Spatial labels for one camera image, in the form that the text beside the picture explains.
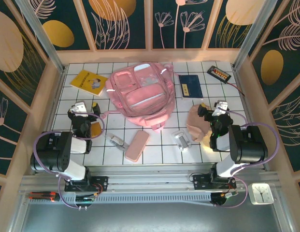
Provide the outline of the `yellow book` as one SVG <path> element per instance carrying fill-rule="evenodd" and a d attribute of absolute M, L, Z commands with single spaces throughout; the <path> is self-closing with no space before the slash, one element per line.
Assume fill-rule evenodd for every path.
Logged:
<path fill-rule="evenodd" d="M 81 70 L 70 82 L 70 86 L 99 97 L 103 92 L 107 80 L 108 78 L 104 76 Z"/>

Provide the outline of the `dark blue book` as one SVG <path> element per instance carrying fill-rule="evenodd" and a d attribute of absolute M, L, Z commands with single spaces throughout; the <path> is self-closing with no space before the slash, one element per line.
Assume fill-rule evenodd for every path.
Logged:
<path fill-rule="evenodd" d="M 203 99 L 199 77 L 197 75 L 178 75 L 183 100 Z"/>

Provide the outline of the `yellow leather wallet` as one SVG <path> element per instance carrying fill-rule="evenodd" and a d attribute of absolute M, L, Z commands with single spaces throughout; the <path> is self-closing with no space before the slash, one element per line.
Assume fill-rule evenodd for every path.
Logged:
<path fill-rule="evenodd" d="M 101 134 L 102 128 L 99 122 L 95 122 L 91 124 L 91 137 L 97 137 Z"/>

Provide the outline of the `aluminium corner post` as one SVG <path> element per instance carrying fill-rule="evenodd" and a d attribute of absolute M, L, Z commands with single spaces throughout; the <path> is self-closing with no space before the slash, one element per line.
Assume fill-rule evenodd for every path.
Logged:
<path fill-rule="evenodd" d="M 29 25 L 33 29 L 33 31 L 36 33 L 39 41 L 41 42 L 43 48 L 47 52 L 49 58 L 57 68 L 60 74 L 63 74 L 65 71 L 65 66 L 60 61 L 60 58 L 50 42 L 47 34 L 45 33 L 41 22 L 39 21 L 38 17 L 35 15 L 34 11 L 32 10 L 32 7 L 30 3 L 27 0 L 15 0 L 16 4 L 20 8 L 20 11 L 24 14 L 25 19 L 28 21 Z"/>
<path fill-rule="evenodd" d="M 257 40 L 259 34 L 264 28 L 264 25 L 268 21 L 276 2 L 277 0 L 265 0 L 233 63 L 234 71 L 238 71 L 240 69 L 254 42 Z"/>

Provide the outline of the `black charger with red strip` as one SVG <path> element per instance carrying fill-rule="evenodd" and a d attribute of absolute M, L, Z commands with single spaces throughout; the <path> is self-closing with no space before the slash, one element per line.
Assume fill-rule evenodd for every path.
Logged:
<path fill-rule="evenodd" d="M 216 78 L 217 80 L 227 84 L 229 79 L 231 78 L 231 75 L 222 71 L 221 69 L 215 67 L 215 66 L 211 66 L 207 73 L 209 75 L 211 75 L 212 77 Z"/>

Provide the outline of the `aluminium side rail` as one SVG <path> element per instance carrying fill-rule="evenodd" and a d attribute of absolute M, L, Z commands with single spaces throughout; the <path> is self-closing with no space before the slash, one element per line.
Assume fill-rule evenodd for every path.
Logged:
<path fill-rule="evenodd" d="M 235 72 L 237 83 L 244 93 L 245 112 L 248 113 L 250 122 L 269 124 L 268 103 L 264 96 L 256 71 L 251 62 L 243 63 Z M 275 148 L 275 137 L 273 132 L 266 126 L 258 126 L 262 137 L 267 145 L 269 155 Z"/>
<path fill-rule="evenodd" d="M 49 164 L 57 163 L 57 153 L 47 149 L 49 135 L 53 134 L 53 123 L 57 114 L 61 91 L 66 74 L 60 74 L 57 70 L 47 68 L 43 73 L 35 94 L 33 108 L 31 109 L 33 119 L 30 120 L 33 129 L 31 167 L 36 171 L 58 175 L 58 171 L 52 170 Z"/>

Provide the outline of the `pink backpack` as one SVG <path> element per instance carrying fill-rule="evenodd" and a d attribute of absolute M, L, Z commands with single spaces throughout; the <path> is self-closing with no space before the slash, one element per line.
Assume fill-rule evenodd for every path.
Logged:
<path fill-rule="evenodd" d="M 175 108 L 173 66 L 143 62 L 112 73 L 105 83 L 115 106 L 131 123 L 160 132 Z"/>

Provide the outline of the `small circuit board green light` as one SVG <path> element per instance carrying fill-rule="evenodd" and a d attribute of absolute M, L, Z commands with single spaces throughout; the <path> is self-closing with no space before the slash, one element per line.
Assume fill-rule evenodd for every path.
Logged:
<path fill-rule="evenodd" d="M 95 201 L 96 197 L 94 195 L 85 195 L 85 196 L 81 196 L 81 195 L 77 195 L 75 197 L 75 201 L 78 202 L 93 202 Z"/>
<path fill-rule="evenodd" d="M 225 198 L 225 199 L 228 199 L 230 197 L 233 197 L 233 196 L 236 196 L 238 195 L 238 192 L 226 192 L 226 193 L 221 193 L 220 196 Z"/>

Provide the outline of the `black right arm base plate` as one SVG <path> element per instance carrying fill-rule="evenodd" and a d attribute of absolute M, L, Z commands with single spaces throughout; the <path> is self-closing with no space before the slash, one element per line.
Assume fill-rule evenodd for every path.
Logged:
<path fill-rule="evenodd" d="M 193 175 L 195 190 L 225 190 L 236 189 L 236 181 L 233 177 L 220 177 L 210 174 Z"/>

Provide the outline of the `clear pack with small tool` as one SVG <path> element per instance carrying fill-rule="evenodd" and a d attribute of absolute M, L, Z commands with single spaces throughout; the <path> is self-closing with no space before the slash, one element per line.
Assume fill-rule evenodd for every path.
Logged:
<path fill-rule="evenodd" d="M 112 133 L 107 133 L 105 135 L 105 138 L 108 143 L 110 143 L 120 151 L 126 152 L 129 147 L 129 145 L 124 140 Z"/>

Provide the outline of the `orange black utility knife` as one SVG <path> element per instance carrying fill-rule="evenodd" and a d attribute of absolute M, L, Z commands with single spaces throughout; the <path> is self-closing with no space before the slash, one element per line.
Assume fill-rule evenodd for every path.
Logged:
<path fill-rule="evenodd" d="M 54 191 L 39 191 L 39 192 L 30 192 L 29 199 L 59 202 L 60 196 L 57 192 Z"/>

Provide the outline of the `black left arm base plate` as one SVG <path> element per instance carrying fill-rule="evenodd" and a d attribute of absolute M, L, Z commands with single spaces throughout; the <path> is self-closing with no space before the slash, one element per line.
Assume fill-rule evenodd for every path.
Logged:
<path fill-rule="evenodd" d="M 107 191 L 107 176 L 92 176 L 79 181 L 70 181 L 65 183 L 65 192 L 102 192 Z"/>

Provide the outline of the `pink pencil case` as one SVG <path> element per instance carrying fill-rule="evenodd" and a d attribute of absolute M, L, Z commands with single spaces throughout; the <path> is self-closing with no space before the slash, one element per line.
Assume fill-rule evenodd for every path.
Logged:
<path fill-rule="evenodd" d="M 137 131 L 125 152 L 125 158 L 132 162 L 137 162 L 149 140 L 149 137 L 149 133 L 143 130 Z"/>

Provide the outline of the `white square alarm clock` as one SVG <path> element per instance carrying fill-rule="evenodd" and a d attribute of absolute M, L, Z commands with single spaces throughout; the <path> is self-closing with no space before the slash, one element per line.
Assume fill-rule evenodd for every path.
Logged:
<path fill-rule="evenodd" d="M 271 187 L 267 183 L 252 183 L 248 186 L 248 194 L 253 205 L 268 205 L 274 203 Z"/>

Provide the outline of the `aluminium front rail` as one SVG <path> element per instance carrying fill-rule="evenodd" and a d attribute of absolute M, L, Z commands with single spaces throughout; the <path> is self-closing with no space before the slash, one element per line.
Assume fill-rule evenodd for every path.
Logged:
<path fill-rule="evenodd" d="M 107 193 L 165 193 L 193 191 L 190 181 L 192 173 L 206 174 L 212 163 L 199 164 L 142 164 L 90 166 L 94 176 L 107 176 Z M 272 188 L 281 189 L 277 172 L 261 168 L 247 168 L 236 175 L 247 185 L 268 183 Z M 38 172 L 25 175 L 21 179 L 18 193 L 30 191 L 56 191 L 58 178 L 48 173 Z"/>

